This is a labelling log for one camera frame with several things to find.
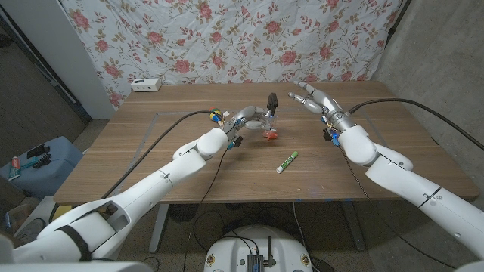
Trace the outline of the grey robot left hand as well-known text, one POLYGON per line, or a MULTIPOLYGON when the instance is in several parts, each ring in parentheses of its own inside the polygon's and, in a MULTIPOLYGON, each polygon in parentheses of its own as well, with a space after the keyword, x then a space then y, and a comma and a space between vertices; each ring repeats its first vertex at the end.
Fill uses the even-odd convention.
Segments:
POLYGON ((248 106, 234 116, 226 119, 223 123, 222 130, 231 141, 237 137, 238 131, 242 128, 276 132, 274 122, 275 120, 271 114, 271 110, 248 106))

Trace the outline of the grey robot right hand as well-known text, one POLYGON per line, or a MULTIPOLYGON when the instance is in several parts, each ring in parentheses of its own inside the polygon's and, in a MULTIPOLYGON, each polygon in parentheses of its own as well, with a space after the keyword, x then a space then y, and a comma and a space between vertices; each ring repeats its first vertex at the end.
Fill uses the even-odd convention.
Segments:
POLYGON ((337 131, 345 131, 356 126, 356 123, 344 113, 342 107, 329 94, 306 82, 294 81, 293 83, 306 90, 309 96, 303 97, 293 92, 289 92, 288 96, 302 104, 309 112, 323 116, 328 126, 337 131))

